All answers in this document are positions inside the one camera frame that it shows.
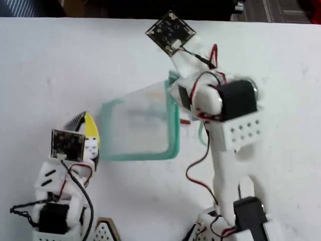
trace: white bracket with holes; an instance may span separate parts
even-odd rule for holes
[[[65,234],[39,232],[36,228],[34,228],[32,238],[33,241],[79,241],[80,225],[73,227]]]
[[[262,136],[263,108],[257,112],[225,122],[210,122],[207,129],[215,133],[212,142],[220,151],[237,150],[252,144]]]

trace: teal plastic rim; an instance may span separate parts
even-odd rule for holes
[[[174,82],[173,76],[165,81],[165,93],[166,93],[166,109],[167,109],[167,127],[168,127],[168,142],[169,147],[162,153],[135,153],[135,154],[109,154],[109,133],[111,127],[110,113],[112,109],[123,103],[122,100],[116,99],[107,104],[103,104],[101,113],[99,116],[100,123],[100,150],[99,156],[106,161],[138,161],[138,160],[167,160],[176,157],[180,150],[180,112],[174,99],[168,93],[168,87]]]

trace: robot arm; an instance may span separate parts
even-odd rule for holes
[[[173,52],[180,49],[176,43],[175,40]],[[169,54],[181,76],[169,92],[184,111],[205,123],[218,200],[217,206],[199,215],[184,240],[282,240],[279,225],[269,214],[268,185],[262,165],[264,108],[258,104],[262,91],[250,77],[209,70],[195,58],[207,56],[198,36],[185,43],[184,49],[194,55],[186,51]]]

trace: black wire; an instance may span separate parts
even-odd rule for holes
[[[38,227],[38,223],[34,222],[30,216],[30,214],[28,213],[28,211],[17,211],[17,208],[23,208],[23,207],[29,207],[29,206],[34,206],[36,204],[43,204],[43,203],[49,203],[53,201],[53,199],[48,198],[48,199],[44,199],[44,200],[39,200],[39,201],[35,201],[35,202],[28,202],[25,204],[20,204],[20,205],[14,205],[12,208],[10,208],[10,213],[19,215],[21,217],[25,217],[28,219],[28,222],[30,223],[30,225],[32,227]]]
[[[214,78],[216,78],[218,85],[221,85],[221,82],[220,82],[219,78],[214,73],[212,73],[211,71],[205,71],[205,72],[201,73],[200,76],[197,77],[197,80],[199,78],[201,78],[204,74],[211,74],[212,76],[214,76]]]
[[[91,203],[91,200],[90,200],[90,197],[88,196],[85,188],[78,182],[78,180],[74,177],[74,175],[71,173],[71,171],[68,169],[68,167],[66,166],[65,162],[63,160],[60,160],[61,164],[64,166],[64,168],[66,168],[67,170],[67,173],[69,174],[69,176],[71,177],[71,179],[74,181],[74,183],[76,183],[76,185],[80,188],[80,190],[82,191],[82,193],[85,195],[87,201],[88,201],[88,204],[89,204],[89,207],[90,207],[90,220],[89,220],[89,224],[88,224],[88,228],[86,230],[86,233],[82,239],[82,241],[86,241],[88,236],[89,236],[89,233],[90,233],[90,230],[91,230],[91,227],[92,227],[92,222],[94,220],[94,207]]]
[[[186,48],[181,47],[186,53],[194,56],[195,58],[197,58],[198,60],[200,60],[202,63],[206,64],[210,69],[216,69],[216,66],[209,60],[203,58],[202,56],[195,54],[191,51],[188,51]]]

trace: white plastic part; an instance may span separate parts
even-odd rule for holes
[[[215,170],[214,192],[221,215],[232,226],[235,223],[233,202],[239,199],[238,186],[246,176],[253,182],[255,196],[261,200],[266,210],[269,210],[267,178],[262,168],[264,158],[261,156],[259,142],[262,135],[260,112],[261,110],[224,123],[206,124],[210,133]]]
[[[181,45],[182,45],[181,40],[180,40],[180,39],[176,39],[176,40],[172,43],[172,48],[173,48],[173,49],[178,49]]]
[[[79,223],[82,208],[83,208],[82,198],[79,198],[77,196],[72,196],[69,203],[69,209],[68,209],[67,218],[66,218],[68,227],[73,227]]]
[[[98,225],[93,241],[115,241],[111,235],[108,225],[105,222],[101,222]]]
[[[204,240],[220,240],[217,235],[211,231],[211,224],[215,217],[208,215],[208,213],[216,211],[215,208],[208,208],[201,212],[195,222],[195,227],[192,230],[188,241],[204,241]],[[269,214],[266,215],[268,222],[263,224],[268,241],[283,241],[283,235],[279,223],[272,219]],[[212,229],[215,233],[221,234],[225,228],[231,226],[223,218],[219,218],[213,225]],[[224,241],[254,241],[250,230],[244,230],[235,233],[229,237],[224,238]]]
[[[35,189],[52,192],[56,195],[59,195],[59,191],[65,180],[65,176],[66,169],[64,169],[60,163],[52,164],[49,162],[44,162],[36,180]]]
[[[201,85],[197,91],[195,91],[193,104],[196,109],[210,115],[220,114],[223,106],[218,91],[207,85]]]
[[[263,108],[225,122],[207,124],[213,143],[219,151],[229,151],[255,143],[263,134]]]
[[[32,240],[33,241],[80,241],[80,225],[77,225],[71,228],[65,234],[39,232],[36,228],[34,228],[32,231]]]
[[[191,115],[197,116],[200,112],[208,114],[219,114],[222,109],[222,100],[219,93],[209,85],[217,86],[219,83],[223,83],[223,77],[215,70],[207,70],[197,72],[187,78],[179,78],[170,88],[169,93],[182,108],[182,100],[178,90],[178,85],[184,87],[191,95],[192,89],[197,82],[192,98]]]
[[[74,164],[74,162],[67,161],[66,163],[69,166]],[[93,169],[94,164],[90,159],[85,163],[90,165]],[[78,171],[80,174],[82,174],[84,172],[88,172],[88,168],[80,167]],[[76,173],[73,173],[73,175],[79,181],[79,183],[83,185],[84,180],[81,178],[81,176],[77,175]],[[84,206],[84,197],[79,187],[71,180],[70,176],[67,175],[66,169],[60,163],[45,162],[43,164],[35,183],[36,200],[46,199],[48,196],[48,192],[52,192],[55,195],[59,196],[65,179],[66,183],[63,188],[61,199],[58,202],[58,204],[60,203],[69,205],[69,209],[66,216],[67,226],[75,227],[79,225],[80,215]],[[46,185],[43,185],[43,183],[45,183],[48,180],[51,180],[51,182]],[[37,204],[34,206],[32,211],[32,219],[34,222],[39,221],[39,213],[43,206],[44,204]]]

